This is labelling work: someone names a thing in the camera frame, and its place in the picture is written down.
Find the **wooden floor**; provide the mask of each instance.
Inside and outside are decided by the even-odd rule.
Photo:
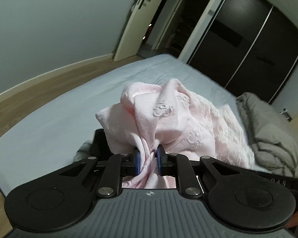
[[[112,60],[96,62],[41,82],[6,99],[0,103],[0,137],[28,114],[61,94],[137,60],[141,58],[132,56],[119,62]],[[5,215],[3,203],[4,197],[0,193],[0,238],[12,229]]]

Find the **ribbed gray plastic surface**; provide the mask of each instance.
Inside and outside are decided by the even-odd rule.
[[[120,196],[99,200],[91,214],[62,231],[34,234],[13,230],[8,238],[96,238],[96,237],[210,237],[286,238],[286,230],[267,234],[245,234],[218,223],[198,200],[180,196],[176,189],[124,189]]]

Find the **baseboard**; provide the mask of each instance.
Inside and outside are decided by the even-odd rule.
[[[22,83],[20,83],[16,86],[2,92],[0,94],[0,103],[2,101],[4,101],[5,99],[19,93],[20,91],[23,91],[23,90],[25,90],[25,89],[27,89],[31,86],[34,86],[34,85],[36,85],[36,84],[38,84],[42,81],[48,80],[48,79],[50,79],[52,77],[55,77],[57,75],[60,75],[62,73],[69,72],[69,71],[72,71],[74,69],[77,69],[77,68],[80,68],[80,67],[95,63],[95,62],[99,62],[99,61],[103,61],[103,60],[107,60],[107,59],[112,59],[112,58],[113,58],[113,54],[101,55],[101,56],[86,59],[86,60],[83,60],[83,61],[80,61],[80,62],[72,63],[72,64],[69,64],[69,65],[63,66],[61,68],[57,68],[55,70],[40,74],[40,75],[38,75],[34,78],[31,78],[27,81],[24,81],[24,82],[22,82]]]

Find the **bed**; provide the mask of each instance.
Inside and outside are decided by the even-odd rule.
[[[23,183],[71,164],[80,146],[101,128],[95,113],[118,103],[126,84],[162,85],[170,78],[179,79],[217,107],[228,104],[243,126],[231,93],[174,57],[158,55],[122,66],[59,96],[5,133],[0,138],[2,192],[7,195]]]

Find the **wardrobe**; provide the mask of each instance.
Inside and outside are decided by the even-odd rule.
[[[298,29],[266,0],[223,0],[188,64],[233,95],[272,102],[298,61]]]

